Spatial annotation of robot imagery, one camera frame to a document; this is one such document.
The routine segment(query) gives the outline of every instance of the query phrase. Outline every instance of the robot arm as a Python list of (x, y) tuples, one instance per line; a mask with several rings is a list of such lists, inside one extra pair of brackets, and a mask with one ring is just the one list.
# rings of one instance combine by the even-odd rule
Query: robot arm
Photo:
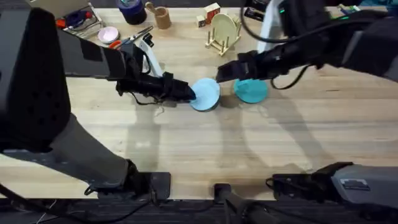
[[(388, 17), (384, 12), (359, 11), (330, 19), (325, 5), (340, 2), (283, 1), (279, 5), (280, 21), (289, 39), (260, 54), (257, 51), (239, 54), (237, 61), (219, 67), (217, 81), (250, 78), (273, 81), (296, 67), (314, 65), (320, 69), (329, 64), (398, 82), (398, 31), (393, 28), (398, 26), (398, 18)], [(267, 185), (277, 200), (293, 197), (333, 201), (371, 218), (390, 219), (398, 211), (398, 197), (394, 194), (398, 186), (397, 171), (396, 167), (339, 162), (313, 174), (274, 174)], [(223, 200), (229, 200), (235, 207), (243, 203), (236, 202), (236, 196), (229, 190), (220, 195), (225, 195)], [(248, 214), (246, 218), (251, 223), (261, 222), (258, 216), (252, 216), (254, 213)], [(268, 219), (270, 223), (276, 222), (272, 217)]]
[(398, 81), (396, 42), (398, 24), (384, 12), (359, 11), (330, 19), (325, 5), (305, 3), (292, 7), (288, 0), (279, 6), (282, 27), (290, 39), (287, 43), (258, 54), (239, 54), (238, 60), (219, 67), (218, 82), (233, 79), (273, 80), (290, 69), (324, 64), (365, 72)]
[(152, 77), (143, 71), (144, 58), (150, 61), (134, 44), (121, 51), (100, 47), (57, 30), (54, 21), (41, 9), (1, 14), (0, 27), (8, 31), (0, 37), (0, 153), (85, 181), (86, 194), (138, 197), (161, 185), (159, 198), (167, 198), (169, 173), (138, 172), (79, 124), (71, 114), (66, 77), (105, 79), (116, 82), (120, 95), (142, 93), (157, 101), (188, 101), (194, 92), (171, 73)]

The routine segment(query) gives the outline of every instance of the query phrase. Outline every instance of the black container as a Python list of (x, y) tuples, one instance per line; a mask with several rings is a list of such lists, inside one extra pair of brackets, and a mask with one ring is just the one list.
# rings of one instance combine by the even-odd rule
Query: black container
[(116, 5), (128, 24), (138, 25), (147, 19), (147, 13), (141, 0), (116, 0)]

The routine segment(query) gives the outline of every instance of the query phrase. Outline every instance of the wooden cup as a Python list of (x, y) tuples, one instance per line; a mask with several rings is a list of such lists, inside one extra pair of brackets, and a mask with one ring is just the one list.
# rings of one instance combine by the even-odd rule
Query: wooden cup
[(167, 29), (172, 25), (170, 20), (169, 10), (166, 7), (156, 7), (157, 14), (155, 20), (157, 27), (160, 29)]

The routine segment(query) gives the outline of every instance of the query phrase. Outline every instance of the dish rack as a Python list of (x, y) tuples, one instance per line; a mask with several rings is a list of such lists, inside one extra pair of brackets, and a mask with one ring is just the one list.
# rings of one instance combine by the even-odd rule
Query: dish rack
[(227, 37), (225, 40), (222, 40), (221, 43), (219, 43), (217, 40), (215, 40), (215, 33), (216, 33), (216, 28), (213, 27), (212, 30), (208, 31), (207, 33), (207, 42), (206, 42), (206, 48), (211, 48), (214, 47), (215, 49), (219, 50), (218, 54), (222, 57), (224, 54), (233, 46), (237, 43), (237, 41), (241, 38), (241, 26), (242, 23), (240, 22), (239, 18), (237, 17), (231, 17), (232, 20), (234, 21), (236, 25), (236, 39), (235, 40), (230, 40), (229, 37)]

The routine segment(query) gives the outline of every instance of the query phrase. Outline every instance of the gray robot arm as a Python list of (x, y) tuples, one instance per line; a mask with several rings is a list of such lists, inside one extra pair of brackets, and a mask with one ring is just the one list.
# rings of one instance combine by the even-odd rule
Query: gray robot arm
[[(0, 153), (85, 181), (90, 185), (86, 194), (139, 196), (162, 185), (159, 197), (167, 198), (169, 173), (138, 172), (71, 114), (66, 76), (105, 79), (116, 83), (120, 95), (142, 93), (159, 101), (192, 100), (194, 92), (171, 73), (152, 77), (144, 72), (143, 60), (149, 60), (136, 45), (121, 51), (100, 47), (57, 30), (54, 21), (41, 9), (0, 16), (0, 28), (7, 30), (0, 36)], [(149, 184), (152, 179), (160, 184)]]

